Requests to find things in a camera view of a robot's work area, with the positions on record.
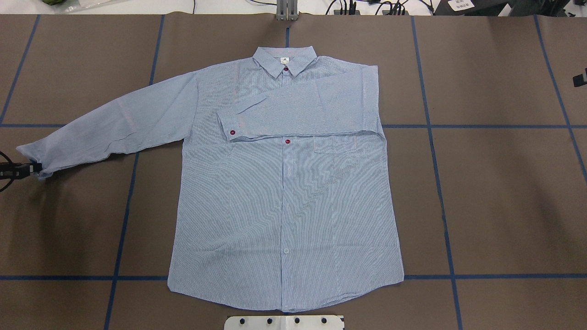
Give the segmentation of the light blue striped shirt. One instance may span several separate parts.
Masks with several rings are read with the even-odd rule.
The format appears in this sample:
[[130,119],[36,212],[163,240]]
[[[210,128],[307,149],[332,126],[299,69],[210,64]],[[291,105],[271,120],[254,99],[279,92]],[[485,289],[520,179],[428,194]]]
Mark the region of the light blue striped shirt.
[[176,141],[170,291],[297,313],[404,280],[377,66],[260,47],[121,96],[17,150],[48,178]]

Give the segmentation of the green folded cloth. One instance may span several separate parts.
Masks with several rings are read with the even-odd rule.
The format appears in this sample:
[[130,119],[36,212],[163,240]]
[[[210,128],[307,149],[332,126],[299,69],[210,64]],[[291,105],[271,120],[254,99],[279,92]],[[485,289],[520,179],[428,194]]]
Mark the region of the green folded cloth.
[[67,0],[41,0],[41,2],[47,6],[60,6],[61,4],[67,2]]

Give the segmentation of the clear plastic bag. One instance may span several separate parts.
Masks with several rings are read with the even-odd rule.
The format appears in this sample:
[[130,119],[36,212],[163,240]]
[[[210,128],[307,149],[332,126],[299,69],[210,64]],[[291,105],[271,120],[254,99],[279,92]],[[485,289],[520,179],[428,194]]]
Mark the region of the clear plastic bag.
[[98,6],[106,6],[115,3],[116,0],[66,0],[60,6],[63,12],[76,12]]

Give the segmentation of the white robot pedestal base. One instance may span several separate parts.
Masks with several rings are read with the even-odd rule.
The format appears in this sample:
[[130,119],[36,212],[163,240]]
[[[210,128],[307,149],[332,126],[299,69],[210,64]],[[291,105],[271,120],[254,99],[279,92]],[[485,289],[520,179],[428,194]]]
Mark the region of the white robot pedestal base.
[[344,330],[342,315],[270,315],[229,317],[225,330]]

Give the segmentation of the aluminium frame post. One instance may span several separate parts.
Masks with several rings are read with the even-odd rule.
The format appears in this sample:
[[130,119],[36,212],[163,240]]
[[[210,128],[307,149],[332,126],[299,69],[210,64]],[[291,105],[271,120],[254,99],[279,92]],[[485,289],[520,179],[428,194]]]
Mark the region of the aluminium frame post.
[[298,0],[276,0],[277,21],[297,21],[299,17]]

